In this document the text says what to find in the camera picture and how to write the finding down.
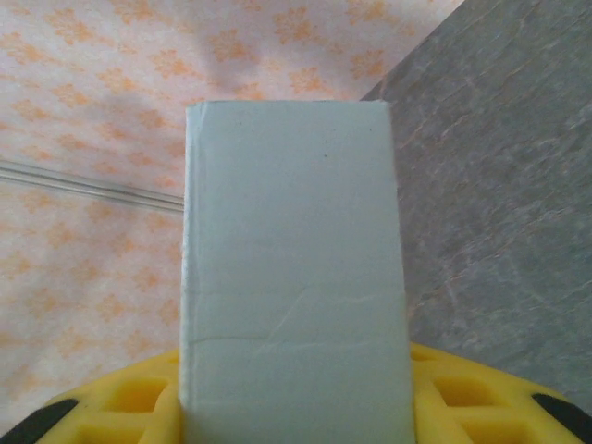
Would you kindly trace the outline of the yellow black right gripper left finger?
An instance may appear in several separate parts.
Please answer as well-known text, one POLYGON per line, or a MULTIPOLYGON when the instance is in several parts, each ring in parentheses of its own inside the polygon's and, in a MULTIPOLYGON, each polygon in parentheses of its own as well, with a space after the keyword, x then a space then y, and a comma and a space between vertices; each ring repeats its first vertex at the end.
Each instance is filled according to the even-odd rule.
POLYGON ((183 441, 179 352, 166 352, 61 393, 1 437, 3 443, 183 441))

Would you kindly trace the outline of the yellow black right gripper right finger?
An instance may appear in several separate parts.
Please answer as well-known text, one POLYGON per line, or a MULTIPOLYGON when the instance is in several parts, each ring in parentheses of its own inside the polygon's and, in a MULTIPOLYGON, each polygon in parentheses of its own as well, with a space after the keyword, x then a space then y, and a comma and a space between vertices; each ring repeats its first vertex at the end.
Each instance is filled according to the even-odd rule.
POLYGON ((417 343, 411 358, 420 444, 591 441, 591 416, 550 388, 417 343))

